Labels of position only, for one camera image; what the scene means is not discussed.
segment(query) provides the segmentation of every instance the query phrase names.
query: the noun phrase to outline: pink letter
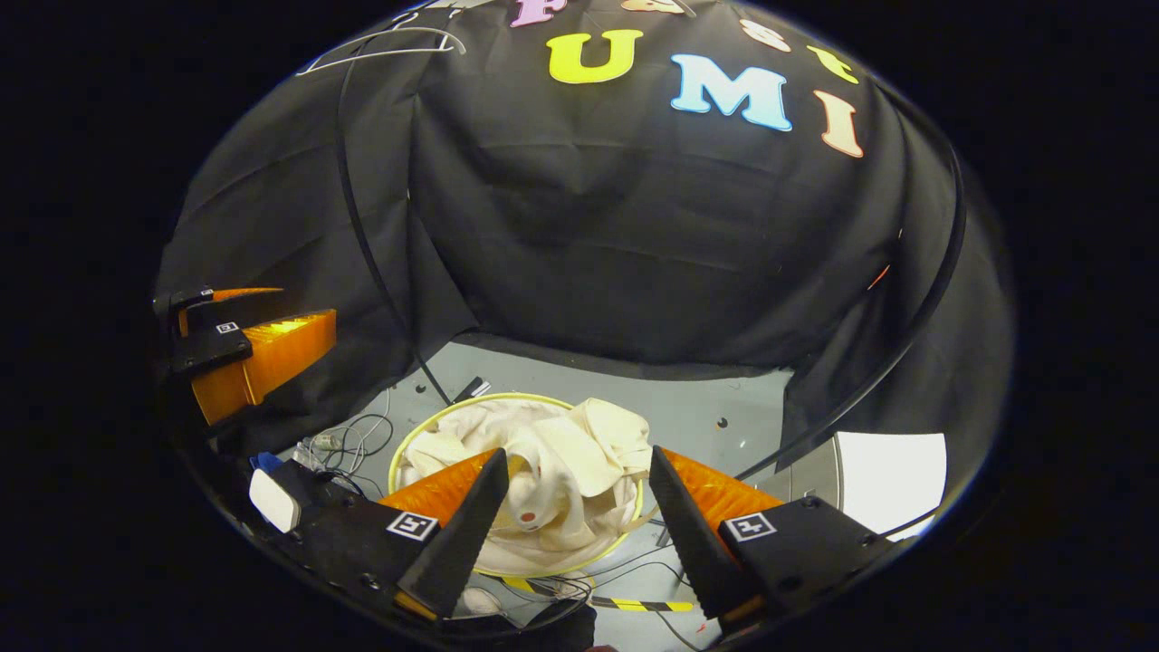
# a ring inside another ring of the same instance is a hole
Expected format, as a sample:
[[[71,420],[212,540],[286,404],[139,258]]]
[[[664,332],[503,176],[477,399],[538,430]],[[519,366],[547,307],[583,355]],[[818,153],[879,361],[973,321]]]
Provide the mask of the pink letter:
[[[853,113],[858,112],[853,104],[824,90],[814,90],[812,94],[825,105],[825,119],[829,120],[829,131],[821,139],[838,152],[857,159],[863,156],[865,152],[853,133]]]
[[[544,21],[552,20],[552,14],[547,13],[547,9],[553,12],[561,12],[563,7],[568,6],[568,0],[517,0],[519,2],[519,17],[517,17],[511,27],[522,27],[531,23],[541,23]]]

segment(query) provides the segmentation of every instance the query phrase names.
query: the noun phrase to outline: colorful letter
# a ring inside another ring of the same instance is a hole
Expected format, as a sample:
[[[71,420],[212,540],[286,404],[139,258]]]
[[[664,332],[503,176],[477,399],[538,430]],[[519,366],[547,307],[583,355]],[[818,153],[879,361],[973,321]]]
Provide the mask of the colorful letter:
[[[597,83],[615,79],[632,69],[636,52],[636,38],[644,32],[639,29],[610,29],[604,38],[612,42],[612,51],[607,63],[589,67],[580,63],[583,44],[591,41],[590,34],[564,34],[547,42],[552,49],[552,58],[547,63],[547,72],[563,83]]]
[[[684,9],[672,0],[624,0],[620,6],[629,12],[663,12],[665,14],[683,14]]]
[[[781,38],[780,34],[777,34],[775,31],[768,29],[763,24],[758,24],[752,21],[741,19],[741,29],[744,30],[745,34],[751,36],[753,41],[764,43],[770,47],[777,47],[781,52],[793,51],[793,49],[789,47],[789,44],[786,43],[783,38]]]
[[[806,47],[812,50],[817,53],[817,58],[821,59],[821,65],[829,68],[829,72],[836,74],[837,76],[848,81],[851,83],[858,83],[858,78],[845,72],[847,69],[853,69],[840,59],[838,59],[832,52],[822,50],[819,47],[814,47],[812,45],[806,45]]]
[[[531,23],[541,23],[552,20],[553,12],[562,12],[568,6],[568,0],[516,0],[519,2],[519,17],[511,22],[511,27],[522,27]]]
[[[825,119],[829,122],[828,130],[821,134],[821,139],[838,152],[858,159],[863,156],[865,152],[853,133],[853,113],[858,112],[853,104],[824,90],[814,90],[812,94],[825,105]]]
[[[781,101],[781,86],[785,78],[765,68],[744,68],[735,80],[708,57],[697,54],[672,54],[672,60],[680,66],[680,96],[672,100],[672,108],[698,113],[708,112],[712,104],[705,101],[705,90],[716,102],[721,112],[730,116],[749,98],[749,108],[741,111],[744,119],[777,129],[793,129],[785,117],[785,105]]]

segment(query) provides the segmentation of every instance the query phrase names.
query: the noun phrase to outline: red spot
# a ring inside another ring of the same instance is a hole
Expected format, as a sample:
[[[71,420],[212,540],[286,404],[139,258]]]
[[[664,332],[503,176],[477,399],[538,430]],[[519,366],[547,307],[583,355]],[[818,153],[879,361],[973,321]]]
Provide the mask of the red spot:
[[[868,286],[868,287],[866,287],[866,290],[872,290],[872,288],[873,288],[873,286],[877,284],[877,280],[881,280],[881,279],[882,279],[882,277],[884,277],[884,276],[885,276],[885,272],[887,272],[887,271],[889,271],[889,265],[888,265],[888,264],[885,265],[885,269],[882,269],[882,270],[881,270],[881,273],[879,273],[879,274],[877,274],[877,277],[876,277],[876,278],[874,278],[873,283],[869,283],[869,286]]]

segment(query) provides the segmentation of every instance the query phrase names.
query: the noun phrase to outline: floor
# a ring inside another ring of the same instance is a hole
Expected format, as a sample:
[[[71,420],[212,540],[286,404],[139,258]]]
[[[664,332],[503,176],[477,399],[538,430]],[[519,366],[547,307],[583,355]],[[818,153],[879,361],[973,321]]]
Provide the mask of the floor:
[[[619,379],[602,374],[559,367],[502,353],[464,345],[450,344],[429,361],[429,367],[452,398],[475,376],[491,384],[489,394],[519,391],[544,395],[569,404],[589,397],[602,398],[648,420],[650,441],[708,464],[728,474],[736,474],[761,456],[773,453],[780,445],[781,401],[789,372],[774,372],[753,379],[724,379],[697,382],[658,382]],[[444,408],[438,395],[422,373],[399,382],[389,393],[377,397],[364,413],[382,413],[389,406],[394,435],[377,455],[366,459],[358,476],[366,495],[378,498],[386,490],[387,469],[399,442],[418,424]],[[365,433],[376,424],[363,420],[357,428]],[[387,434],[386,426],[378,427],[366,440],[367,448],[378,447]],[[283,452],[289,459],[291,450]],[[349,468],[349,459],[343,469]],[[753,484],[771,477],[771,471],[755,476]],[[644,511],[655,506],[646,483]],[[662,525],[649,523],[636,532],[608,557],[584,570],[596,573],[595,595],[612,599],[688,602],[695,605],[692,591],[677,583],[663,562],[680,572],[673,548],[658,550],[664,544]],[[644,552],[647,557],[606,574],[599,571],[615,566]],[[619,577],[626,571],[630,574]],[[527,606],[537,596],[522,591],[506,591],[494,580],[473,576],[473,585],[481,586],[501,600],[504,609],[512,609],[515,621],[530,621],[542,607]],[[597,608],[596,644],[608,644],[634,652],[685,650],[650,613]],[[698,646],[706,646],[719,633],[715,622],[705,621],[700,609],[669,611],[664,616],[685,638]]]

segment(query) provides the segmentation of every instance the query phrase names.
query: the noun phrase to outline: yellow rim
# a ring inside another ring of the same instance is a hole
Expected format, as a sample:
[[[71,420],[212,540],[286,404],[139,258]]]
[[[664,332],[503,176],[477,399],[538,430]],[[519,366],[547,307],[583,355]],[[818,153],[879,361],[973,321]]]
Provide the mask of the yellow rim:
[[[399,474],[399,464],[402,461],[402,452],[406,450],[408,446],[410,446],[410,441],[414,440],[416,437],[418,437],[418,433],[422,433],[428,427],[430,427],[435,423],[437,423],[439,419],[446,417],[447,415],[454,412],[455,410],[459,410],[460,408],[467,408],[468,405],[474,405],[476,403],[483,403],[484,401],[500,401],[500,400],[535,401],[535,402],[539,402],[539,403],[547,403],[547,404],[551,404],[551,405],[555,405],[555,406],[562,408],[564,410],[571,410],[574,408],[571,405],[568,405],[567,403],[563,403],[562,401],[557,401],[557,400],[554,400],[554,398],[551,398],[551,397],[545,397],[545,396],[539,396],[539,395],[525,395],[523,393],[500,393],[497,395],[481,396],[481,397],[478,397],[478,398],[465,401],[462,403],[457,403],[454,405],[450,405],[446,409],[444,409],[443,411],[440,411],[439,413],[437,413],[433,417],[431,417],[430,419],[428,419],[428,420],[423,422],[422,424],[420,424],[418,426],[416,426],[415,430],[410,431],[410,434],[407,435],[407,438],[404,440],[402,440],[402,444],[399,445],[399,449],[394,452],[394,457],[391,459],[391,468],[389,468],[389,470],[387,470],[387,474],[388,474],[387,478],[386,478],[386,490],[387,490],[387,493],[394,493],[395,491],[398,491],[398,489],[396,489],[398,488],[398,483],[395,482],[395,477]],[[644,482],[643,481],[636,481],[636,503],[635,503],[635,512],[633,512],[632,518],[633,519],[640,518],[640,513],[643,511],[643,507],[644,507]],[[591,564],[595,564],[596,562],[599,562],[604,557],[607,557],[608,555],[611,555],[613,550],[615,550],[617,548],[619,548],[620,544],[624,543],[624,540],[628,539],[628,534],[630,534],[630,533],[624,533],[622,535],[619,536],[619,539],[617,539],[614,542],[612,542],[612,545],[607,547],[607,550],[600,552],[599,555],[597,555],[596,557],[592,557],[591,559],[584,562],[583,564],[578,564],[576,566],[571,566],[571,567],[564,569],[562,571],[555,571],[555,572],[553,572],[551,574],[553,574],[553,576],[561,576],[563,573],[570,573],[570,572],[574,572],[574,571],[578,571],[578,570],[583,569],[584,566],[589,566]],[[511,576],[511,574],[497,573],[495,571],[490,571],[490,570],[487,570],[487,569],[478,569],[478,567],[475,569],[475,572],[476,573],[482,573],[484,576],[504,577],[504,578],[520,578],[520,579],[530,579],[530,578],[541,578],[541,577],[544,577],[544,576]]]

